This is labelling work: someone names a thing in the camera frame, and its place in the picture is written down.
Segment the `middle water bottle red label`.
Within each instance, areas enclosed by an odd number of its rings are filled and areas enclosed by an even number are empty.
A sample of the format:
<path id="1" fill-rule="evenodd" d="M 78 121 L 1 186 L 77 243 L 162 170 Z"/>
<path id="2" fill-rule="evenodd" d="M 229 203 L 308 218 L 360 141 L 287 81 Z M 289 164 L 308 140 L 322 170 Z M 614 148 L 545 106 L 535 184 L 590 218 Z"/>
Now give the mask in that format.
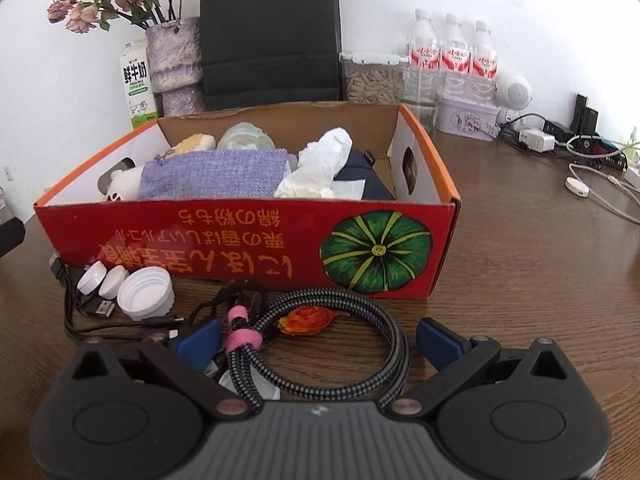
<path id="1" fill-rule="evenodd" d="M 471 66 L 471 49 L 454 14 L 445 18 L 445 39 L 440 54 L 440 69 L 444 73 L 444 93 L 462 98 Z"/>

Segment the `large white bottle cap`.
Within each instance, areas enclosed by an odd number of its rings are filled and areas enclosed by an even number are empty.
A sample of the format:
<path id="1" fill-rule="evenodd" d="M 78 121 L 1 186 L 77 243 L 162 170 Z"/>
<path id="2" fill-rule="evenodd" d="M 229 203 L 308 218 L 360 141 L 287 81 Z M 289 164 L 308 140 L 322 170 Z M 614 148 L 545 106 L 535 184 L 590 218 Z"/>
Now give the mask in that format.
<path id="1" fill-rule="evenodd" d="M 131 273 L 119 287 L 117 304 L 134 321 L 164 316 L 175 302 L 170 274 L 159 266 Z"/>

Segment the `purple fabric pouch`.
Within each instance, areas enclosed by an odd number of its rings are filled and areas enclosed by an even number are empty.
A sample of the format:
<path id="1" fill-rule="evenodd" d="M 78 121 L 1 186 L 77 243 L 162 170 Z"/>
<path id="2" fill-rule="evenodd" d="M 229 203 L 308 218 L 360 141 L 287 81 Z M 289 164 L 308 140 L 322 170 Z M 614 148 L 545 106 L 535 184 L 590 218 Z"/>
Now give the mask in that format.
<path id="1" fill-rule="evenodd" d="M 177 180 L 165 181 L 166 193 L 146 200 L 270 197 L 283 180 L 287 163 L 283 148 L 193 153 L 180 162 Z"/>

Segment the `white power adapter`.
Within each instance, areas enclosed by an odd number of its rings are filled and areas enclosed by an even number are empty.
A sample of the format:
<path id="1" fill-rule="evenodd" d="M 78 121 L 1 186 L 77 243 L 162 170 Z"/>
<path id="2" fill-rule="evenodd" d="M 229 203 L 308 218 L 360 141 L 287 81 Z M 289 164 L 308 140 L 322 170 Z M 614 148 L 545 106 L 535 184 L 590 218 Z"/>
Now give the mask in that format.
<path id="1" fill-rule="evenodd" d="M 518 133 L 518 140 L 535 153 L 547 153 L 555 148 L 555 137 L 537 128 L 522 129 Z"/>

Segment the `clear drinking glass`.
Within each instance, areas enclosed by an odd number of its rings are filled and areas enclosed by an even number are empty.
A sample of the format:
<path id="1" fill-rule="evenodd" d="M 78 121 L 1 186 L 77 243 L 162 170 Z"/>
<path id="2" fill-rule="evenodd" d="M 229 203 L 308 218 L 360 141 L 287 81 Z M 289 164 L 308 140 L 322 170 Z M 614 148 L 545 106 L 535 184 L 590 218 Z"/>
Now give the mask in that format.
<path id="1" fill-rule="evenodd" d="M 442 97 L 442 74 L 406 65 L 401 70 L 398 100 L 406 104 L 428 133 L 435 130 L 436 110 Z"/>

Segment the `small white cap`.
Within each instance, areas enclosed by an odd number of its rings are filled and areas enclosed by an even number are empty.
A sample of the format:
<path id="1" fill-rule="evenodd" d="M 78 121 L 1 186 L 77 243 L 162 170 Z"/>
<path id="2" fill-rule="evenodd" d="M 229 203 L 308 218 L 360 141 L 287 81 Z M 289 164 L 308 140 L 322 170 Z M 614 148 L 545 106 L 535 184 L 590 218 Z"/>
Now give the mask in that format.
<path id="1" fill-rule="evenodd" d="M 81 295 L 89 296 L 100 287 L 107 274 L 107 267 L 101 261 L 96 261 L 85 270 L 77 282 L 76 288 Z"/>
<path id="2" fill-rule="evenodd" d="M 105 275 L 98 291 L 99 296 L 105 300 L 115 300 L 128 276 L 129 271 L 124 266 L 114 266 Z"/>

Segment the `right water bottle red label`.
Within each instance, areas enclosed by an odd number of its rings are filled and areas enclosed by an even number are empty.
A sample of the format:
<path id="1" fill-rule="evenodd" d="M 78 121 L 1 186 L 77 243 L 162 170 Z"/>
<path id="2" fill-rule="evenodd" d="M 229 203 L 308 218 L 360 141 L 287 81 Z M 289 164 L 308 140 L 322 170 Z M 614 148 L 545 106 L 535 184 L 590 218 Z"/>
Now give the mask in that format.
<path id="1" fill-rule="evenodd" d="M 498 51 L 486 22 L 477 21 L 475 24 L 471 60 L 471 98 L 481 103 L 490 102 L 496 88 Z"/>

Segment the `red orange cardboard box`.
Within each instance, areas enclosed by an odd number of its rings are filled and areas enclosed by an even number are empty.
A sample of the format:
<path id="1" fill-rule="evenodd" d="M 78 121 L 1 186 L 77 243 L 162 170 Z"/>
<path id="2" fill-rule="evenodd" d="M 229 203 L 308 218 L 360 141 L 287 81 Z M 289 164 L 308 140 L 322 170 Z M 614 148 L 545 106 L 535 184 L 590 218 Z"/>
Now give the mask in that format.
<path id="1" fill-rule="evenodd" d="M 374 156 L 390 200 L 213 198 L 111 202 L 99 178 L 144 164 L 198 133 L 240 122 L 296 153 L 341 127 Z M 420 122 L 403 105 L 281 103 L 165 117 L 93 155 L 35 202 L 53 248 L 73 266 L 102 261 L 275 290 L 342 286 L 366 295 L 431 295 L 454 236 L 459 192 Z"/>

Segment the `white yellow plush alpaca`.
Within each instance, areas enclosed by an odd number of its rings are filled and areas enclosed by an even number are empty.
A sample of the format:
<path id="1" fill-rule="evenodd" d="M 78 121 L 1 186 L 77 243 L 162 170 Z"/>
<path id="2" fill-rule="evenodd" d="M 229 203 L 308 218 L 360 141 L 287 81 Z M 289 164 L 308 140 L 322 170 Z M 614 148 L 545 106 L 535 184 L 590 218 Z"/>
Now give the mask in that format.
<path id="1" fill-rule="evenodd" d="M 210 152 L 217 147 L 216 139 L 210 134 L 192 134 L 150 162 L 130 169 L 116 169 L 111 172 L 111 181 L 106 189 L 108 202 L 132 202 L 160 196 L 165 181 L 177 180 L 175 173 L 180 162 L 193 153 Z"/>

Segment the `left water bottle red label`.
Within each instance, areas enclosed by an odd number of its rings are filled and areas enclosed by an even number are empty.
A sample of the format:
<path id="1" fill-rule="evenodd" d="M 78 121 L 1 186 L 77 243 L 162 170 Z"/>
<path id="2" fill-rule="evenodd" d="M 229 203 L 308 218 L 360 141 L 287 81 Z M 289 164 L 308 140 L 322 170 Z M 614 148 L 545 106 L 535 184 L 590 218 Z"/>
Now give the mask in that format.
<path id="1" fill-rule="evenodd" d="M 409 41 L 409 65 L 439 72 L 440 44 L 431 14 L 416 9 L 414 17 L 416 20 Z"/>

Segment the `water bottle red label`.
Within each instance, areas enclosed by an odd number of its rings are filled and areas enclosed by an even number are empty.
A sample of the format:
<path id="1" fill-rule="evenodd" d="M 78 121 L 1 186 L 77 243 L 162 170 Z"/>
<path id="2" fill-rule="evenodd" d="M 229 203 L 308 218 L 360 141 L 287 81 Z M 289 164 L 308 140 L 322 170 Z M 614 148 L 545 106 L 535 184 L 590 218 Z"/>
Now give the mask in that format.
<path id="1" fill-rule="evenodd" d="M 454 14 L 445 18 L 445 39 L 440 54 L 440 69 L 444 73 L 444 93 L 462 98 L 471 66 L 471 49 Z"/>
<path id="2" fill-rule="evenodd" d="M 477 21 L 475 24 L 471 60 L 471 98 L 481 103 L 490 102 L 496 88 L 498 51 L 486 22 Z"/>
<path id="3" fill-rule="evenodd" d="M 440 44 L 431 14 L 416 9 L 414 17 L 416 20 L 409 41 L 409 65 L 439 72 Z"/>

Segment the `white tissue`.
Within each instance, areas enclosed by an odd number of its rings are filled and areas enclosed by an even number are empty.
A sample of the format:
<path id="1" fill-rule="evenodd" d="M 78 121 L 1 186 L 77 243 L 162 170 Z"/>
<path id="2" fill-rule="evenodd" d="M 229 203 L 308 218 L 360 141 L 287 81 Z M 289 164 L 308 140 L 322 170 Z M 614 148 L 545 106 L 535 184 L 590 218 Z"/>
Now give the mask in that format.
<path id="1" fill-rule="evenodd" d="M 278 185 L 275 198 L 334 198 L 335 176 L 344 168 L 352 138 L 343 128 L 327 131 L 298 153 L 297 167 Z"/>

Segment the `white round speaker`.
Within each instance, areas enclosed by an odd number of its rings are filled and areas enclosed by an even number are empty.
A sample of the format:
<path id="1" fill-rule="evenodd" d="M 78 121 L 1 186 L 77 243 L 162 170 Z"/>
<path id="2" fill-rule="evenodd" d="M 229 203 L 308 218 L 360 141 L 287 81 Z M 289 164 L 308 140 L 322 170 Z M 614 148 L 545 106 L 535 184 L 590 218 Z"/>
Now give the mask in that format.
<path id="1" fill-rule="evenodd" d="M 532 87 L 524 76 L 512 72 L 498 73 L 494 93 L 498 107 L 497 124 L 512 120 L 515 113 L 525 110 L 532 99 Z"/>

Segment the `black paper shopping bag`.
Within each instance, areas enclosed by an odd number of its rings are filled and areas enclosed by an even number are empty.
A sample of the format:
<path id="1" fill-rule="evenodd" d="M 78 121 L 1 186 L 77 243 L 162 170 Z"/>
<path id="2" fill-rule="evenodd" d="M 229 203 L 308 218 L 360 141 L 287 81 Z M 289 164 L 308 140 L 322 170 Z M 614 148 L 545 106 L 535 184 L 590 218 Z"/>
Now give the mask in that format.
<path id="1" fill-rule="evenodd" d="M 208 110 L 341 97 L 340 0 L 200 0 Z"/>

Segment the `translucent plastic bag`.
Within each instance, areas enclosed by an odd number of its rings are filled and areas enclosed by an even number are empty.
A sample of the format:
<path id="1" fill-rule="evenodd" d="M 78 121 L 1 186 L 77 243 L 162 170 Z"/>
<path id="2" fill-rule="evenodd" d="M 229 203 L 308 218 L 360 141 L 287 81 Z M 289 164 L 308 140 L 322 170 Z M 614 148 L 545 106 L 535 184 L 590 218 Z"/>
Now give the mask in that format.
<path id="1" fill-rule="evenodd" d="M 217 143 L 218 150 L 273 150 L 273 140 L 264 130 L 250 122 L 239 122 L 229 128 Z"/>

